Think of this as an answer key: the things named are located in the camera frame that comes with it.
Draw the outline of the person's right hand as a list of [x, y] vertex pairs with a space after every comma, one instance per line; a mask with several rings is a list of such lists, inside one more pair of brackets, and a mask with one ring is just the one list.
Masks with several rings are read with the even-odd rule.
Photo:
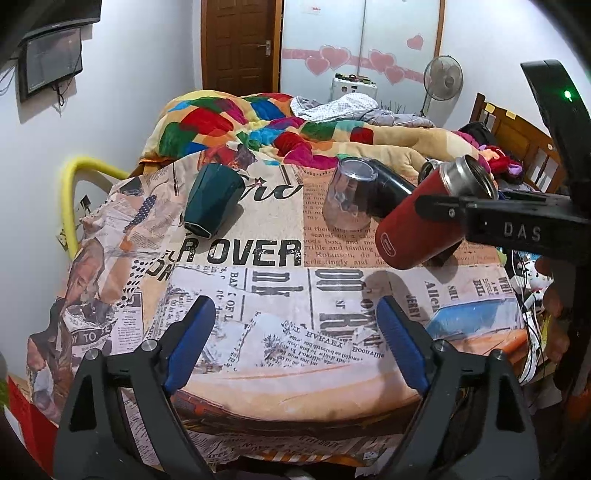
[[573, 305], [575, 267], [562, 260], [540, 257], [536, 261], [536, 270], [553, 279], [543, 297], [543, 306], [552, 317], [547, 331], [546, 356], [554, 363], [559, 363], [570, 346], [568, 327], [562, 315], [565, 309]]

